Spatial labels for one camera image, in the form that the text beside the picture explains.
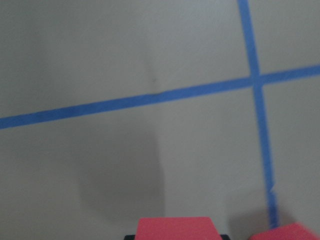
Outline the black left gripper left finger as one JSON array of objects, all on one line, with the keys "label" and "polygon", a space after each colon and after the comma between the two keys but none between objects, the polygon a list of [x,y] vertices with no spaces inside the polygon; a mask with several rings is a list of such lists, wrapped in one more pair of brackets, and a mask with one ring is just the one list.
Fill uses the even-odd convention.
[{"label": "black left gripper left finger", "polygon": [[131,235],[125,235],[124,236],[124,240],[135,240],[135,235],[134,234],[131,234]]}]

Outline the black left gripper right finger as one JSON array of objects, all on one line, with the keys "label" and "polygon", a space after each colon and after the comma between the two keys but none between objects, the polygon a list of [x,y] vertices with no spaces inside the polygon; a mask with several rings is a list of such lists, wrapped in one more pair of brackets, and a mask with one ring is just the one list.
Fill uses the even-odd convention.
[{"label": "black left gripper right finger", "polygon": [[221,234],[220,237],[222,240],[230,240],[230,237],[227,234]]}]

